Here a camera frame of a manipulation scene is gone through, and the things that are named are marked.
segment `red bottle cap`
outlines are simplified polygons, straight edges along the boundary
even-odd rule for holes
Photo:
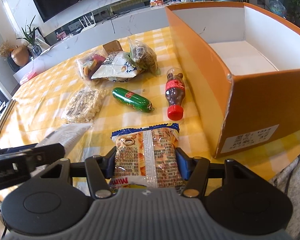
[[[178,105],[169,106],[167,114],[170,120],[178,121],[183,117],[183,108]]]

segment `red bottle label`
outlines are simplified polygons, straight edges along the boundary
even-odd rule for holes
[[[185,85],[178,79],[172,79],[166,83],[166,91],[170,88],[181,88],[185,90]]]
[[[134,92],[129,91],[128,93],[125,94],[125,97],[130,99],[133,95],[134,95]]]

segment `yellow checkered tablecloth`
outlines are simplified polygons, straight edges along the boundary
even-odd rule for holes
[[[164,96],[166,73],[171,67],[179,67],[173,51],[169,28],[132,35],[130,38],[143,41],[157,54],[161,76],[142,73],[126,83],[103,82],[111,91],[114,87],[123,87],[148,98],[155,110],[150,113],[136,112],[111,95],[105,98],[101,111],[96,115],[92,127],[88,130],[74,150],[67,156],[72,162],[83,161],[88,156],[105,155],[114,143],[111,133],[126,127],[143,127],[171,122],[167,118],[168,103]],[[129,51],[127,38],[119,39],[125,51]],[[15,93],[17,101],[0,134],[0,148],[17,147],[41,141],[46,135],[58,128],[66,120],[61,114],[74,93],[85,84],[78,78],[75,61],[91,49],[68,59],[46,72],[31,79]],[[180,125],[179,146],[189,156],[202,156],[212,162],[193,97],[186,84],[186,98],[183,102],[184,118]],[[240,163],[265,179],[289,165],[300,154],[300,131],[283,139],[232,155]],[[0,199],[11,189],[0,191]]]

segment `gray ribbed cover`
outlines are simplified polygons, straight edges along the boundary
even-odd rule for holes
[[[144,189],[123,188],[112,198],[96,200],[78,224],[61,233],[31,237],[11,232],[4,239],[291,240],[284,230],[266,236],[231,232],[212,220],[198,199],[179,196],[172,188],[149,191],[146,194]]]

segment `orange cardboard box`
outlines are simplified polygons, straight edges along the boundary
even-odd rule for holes
[[[166,7],[213,157],[300,130],[300,29],[257,6]]]

